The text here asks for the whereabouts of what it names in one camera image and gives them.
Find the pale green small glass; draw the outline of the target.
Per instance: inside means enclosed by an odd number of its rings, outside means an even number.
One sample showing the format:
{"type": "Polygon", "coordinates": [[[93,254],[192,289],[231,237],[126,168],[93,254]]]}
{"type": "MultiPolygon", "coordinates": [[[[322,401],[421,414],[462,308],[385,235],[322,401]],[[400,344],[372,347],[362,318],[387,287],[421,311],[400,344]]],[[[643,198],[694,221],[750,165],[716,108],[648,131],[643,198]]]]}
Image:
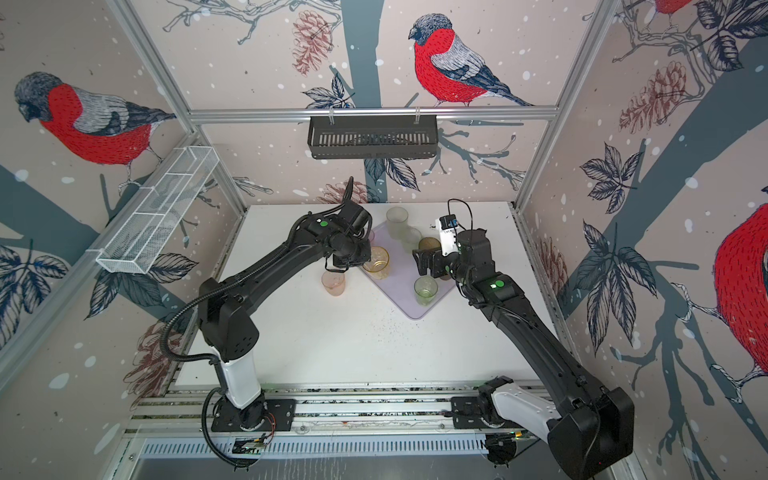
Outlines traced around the pale green small glass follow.
{"type": "Polygon", "coordinates": [[[415,227],[407,227],[402,233],[400,242],[404,251],[410,255],[414,250],[418,249],[419,243],[422,240],[422,233],[415,227]]]}

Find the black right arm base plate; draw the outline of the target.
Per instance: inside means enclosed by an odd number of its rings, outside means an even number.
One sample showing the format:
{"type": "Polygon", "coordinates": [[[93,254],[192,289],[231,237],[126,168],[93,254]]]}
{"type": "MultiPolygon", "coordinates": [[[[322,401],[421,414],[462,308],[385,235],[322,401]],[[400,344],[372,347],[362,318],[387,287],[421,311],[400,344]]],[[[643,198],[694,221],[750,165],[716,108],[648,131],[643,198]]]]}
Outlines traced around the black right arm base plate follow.
{"type": "Polygon", "coordinates": [[[492,405],[478,396],[456,396],[450,399],[449,417],[457,430],[517,428],[515,422],[502,419],[492,405]]]}

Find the white mesh wall basket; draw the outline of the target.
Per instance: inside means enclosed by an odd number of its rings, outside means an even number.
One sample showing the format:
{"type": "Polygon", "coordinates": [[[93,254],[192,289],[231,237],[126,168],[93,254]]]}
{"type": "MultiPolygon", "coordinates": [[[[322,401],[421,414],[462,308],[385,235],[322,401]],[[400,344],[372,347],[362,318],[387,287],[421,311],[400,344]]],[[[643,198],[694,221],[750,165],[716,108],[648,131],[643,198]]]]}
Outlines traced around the white mesh wall basket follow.
{"type": "Polygon", "coordinates": [[[147,274],[219,163],[209,146],[176,148],[162,176],[96,257],[109,273],[147,274]]]}

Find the dark brown glass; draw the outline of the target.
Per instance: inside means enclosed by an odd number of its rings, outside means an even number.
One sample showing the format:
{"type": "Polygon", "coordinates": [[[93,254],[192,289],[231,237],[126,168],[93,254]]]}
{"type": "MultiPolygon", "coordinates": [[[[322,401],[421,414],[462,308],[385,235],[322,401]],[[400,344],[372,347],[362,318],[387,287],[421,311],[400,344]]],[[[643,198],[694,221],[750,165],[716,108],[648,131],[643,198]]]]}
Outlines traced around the dark brown glass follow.
{"type": "Polygon", "coordinates": [[[419,250],[440,250],[441,242],[435,237],[423,237],[418,243],[419,250]]]}

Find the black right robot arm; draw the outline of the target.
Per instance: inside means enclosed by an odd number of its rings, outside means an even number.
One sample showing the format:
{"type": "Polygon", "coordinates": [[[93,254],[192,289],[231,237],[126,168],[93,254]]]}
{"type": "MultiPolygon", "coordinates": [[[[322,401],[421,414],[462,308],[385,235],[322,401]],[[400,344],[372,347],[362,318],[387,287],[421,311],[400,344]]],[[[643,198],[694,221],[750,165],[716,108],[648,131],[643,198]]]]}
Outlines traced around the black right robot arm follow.
{"type": "Polygon", "coordinates": [[[503,332],[532,367],[550,398],[531,395],[507,378],[478,394],[488,423],[511,421],[549,447],[571,479],[590,479],[633,452],[635,406],[620,388],[590,374],[539,318],[524,290],[497,270],[483,229],[452,233],[455,243],[413,253],[420,275],[450,276],[468,304],[503,332]]]}

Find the pale green tall glass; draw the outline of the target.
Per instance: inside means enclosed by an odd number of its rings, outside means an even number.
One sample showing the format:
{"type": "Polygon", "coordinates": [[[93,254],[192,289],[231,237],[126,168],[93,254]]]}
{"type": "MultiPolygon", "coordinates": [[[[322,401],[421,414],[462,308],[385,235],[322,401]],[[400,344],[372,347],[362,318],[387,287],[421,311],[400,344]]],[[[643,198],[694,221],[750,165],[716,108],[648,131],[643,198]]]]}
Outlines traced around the pale green tall glass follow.
{"type": "Polygon", "coordinates": [[[403,207],[395,206],[386,212],[386,228],[392,239],[403,239],[409,229],[408,220],[408,211],[403,207]]]}

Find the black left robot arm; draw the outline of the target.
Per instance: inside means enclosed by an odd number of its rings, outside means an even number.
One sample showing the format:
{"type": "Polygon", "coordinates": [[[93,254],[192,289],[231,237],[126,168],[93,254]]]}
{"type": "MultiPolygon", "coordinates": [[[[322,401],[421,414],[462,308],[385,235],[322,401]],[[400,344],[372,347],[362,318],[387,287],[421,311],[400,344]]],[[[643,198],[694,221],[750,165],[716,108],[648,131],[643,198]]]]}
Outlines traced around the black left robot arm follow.
{"type": "Polygon", "coordinates": [[[246,410],[262,396],[253,350],[259,331],[251,319],[258,307],[305,267],[333,260],[331,273],[344,273],[371,259],[372,217],[361,205],[339,206],[300,217],[287,239],[247,269],[200,287],[200,330],[215,357],[224,396],[246,410]]]}

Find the pink glass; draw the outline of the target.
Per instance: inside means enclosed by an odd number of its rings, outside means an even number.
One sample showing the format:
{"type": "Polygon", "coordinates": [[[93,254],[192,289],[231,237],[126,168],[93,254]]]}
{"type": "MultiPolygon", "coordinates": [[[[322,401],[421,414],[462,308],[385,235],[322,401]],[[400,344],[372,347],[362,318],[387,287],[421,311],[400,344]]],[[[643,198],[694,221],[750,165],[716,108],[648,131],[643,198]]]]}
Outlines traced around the pink glass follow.
{"type": "Polygon", "coordinates": [[[345,291],[345,274],[326,271],[322,274],[321,283],[329,295],[338,297],[345,291]]]}

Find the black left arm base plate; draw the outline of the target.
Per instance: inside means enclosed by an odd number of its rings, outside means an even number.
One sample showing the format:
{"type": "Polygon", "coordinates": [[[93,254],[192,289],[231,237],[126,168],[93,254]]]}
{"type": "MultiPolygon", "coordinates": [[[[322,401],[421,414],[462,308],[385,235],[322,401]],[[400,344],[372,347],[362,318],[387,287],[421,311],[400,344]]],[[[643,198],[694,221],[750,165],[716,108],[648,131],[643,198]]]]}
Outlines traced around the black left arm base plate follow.
{"type": "Polygon", "coordinates": [[[291,430],[297,402],[287,398],[257,398],[243,410],[237,409],[227,397],[213,407],[213,432],[287,432],[291,430]]]}

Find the aluminium rail frame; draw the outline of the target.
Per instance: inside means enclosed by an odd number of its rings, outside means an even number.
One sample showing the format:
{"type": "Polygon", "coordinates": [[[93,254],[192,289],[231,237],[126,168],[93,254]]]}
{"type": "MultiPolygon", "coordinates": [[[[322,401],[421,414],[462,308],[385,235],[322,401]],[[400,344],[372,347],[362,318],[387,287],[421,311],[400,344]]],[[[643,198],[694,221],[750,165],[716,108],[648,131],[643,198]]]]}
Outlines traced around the aluminium rail frame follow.
{"type": "MultiPolygon", "coordinates": [[[[162,396],[139,401],[125,433],[196,434],[201,429],[202,403],[208,389],[173,387],[162,396]]],[[[469,385],[427,385],[382,388],[282,388],[268,389],[273,415],[295,434],[342,431],[397,433],[452,429],[454,398],[474,399],[478,389],[469,385]]]]}

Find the lilac plastic tray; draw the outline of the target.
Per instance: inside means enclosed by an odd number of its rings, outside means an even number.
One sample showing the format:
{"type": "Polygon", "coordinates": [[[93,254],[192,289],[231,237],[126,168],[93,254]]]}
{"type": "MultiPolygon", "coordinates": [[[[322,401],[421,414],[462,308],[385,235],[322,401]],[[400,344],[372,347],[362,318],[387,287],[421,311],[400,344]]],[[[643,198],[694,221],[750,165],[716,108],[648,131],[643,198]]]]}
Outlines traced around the lilac plastic tray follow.
{"type": "Polygon", "coordinates": [[[388,266],[383,269],[385,277],[374,267],[369,271],[366,266],[361,270],[374,284],[410,319],[418,320],[424,317],[430,309],[446,297],[455,286],[452,281],[435,279],[437,290],[431,300],[421,299],[415,289],[415,283],[420,278],[413,257],[406,253],[400,240],[389,235],[386,223],[375,226],[372,247],[380,247],[387,251],[388,266]]]}

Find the bright green glass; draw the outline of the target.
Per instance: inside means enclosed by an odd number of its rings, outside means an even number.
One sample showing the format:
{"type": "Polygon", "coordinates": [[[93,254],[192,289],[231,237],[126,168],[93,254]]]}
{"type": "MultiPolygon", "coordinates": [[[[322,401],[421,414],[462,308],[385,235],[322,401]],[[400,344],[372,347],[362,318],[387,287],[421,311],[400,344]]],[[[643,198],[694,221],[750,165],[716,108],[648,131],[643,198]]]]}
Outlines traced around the bright green glass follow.
{"type": "Polygon", "coordinates": [[[416,279],[413,285],[416,302],[421,306],[429,305],[438,293],[436,280],[428,275],[416,279]]]}

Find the yellow amber glass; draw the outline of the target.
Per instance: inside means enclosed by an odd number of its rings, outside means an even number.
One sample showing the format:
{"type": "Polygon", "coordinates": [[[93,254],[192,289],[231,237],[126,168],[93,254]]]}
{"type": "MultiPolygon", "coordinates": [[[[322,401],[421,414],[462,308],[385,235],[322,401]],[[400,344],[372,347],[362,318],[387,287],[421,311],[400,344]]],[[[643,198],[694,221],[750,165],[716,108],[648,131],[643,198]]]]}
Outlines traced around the yellow amber glass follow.
{"type": "Polygon", "coordinates": [[[390,255],[379,246],[371,247],[370,260],[362,265],[363,270],[374,280],[384,280],[390,273],[390,255]]]}

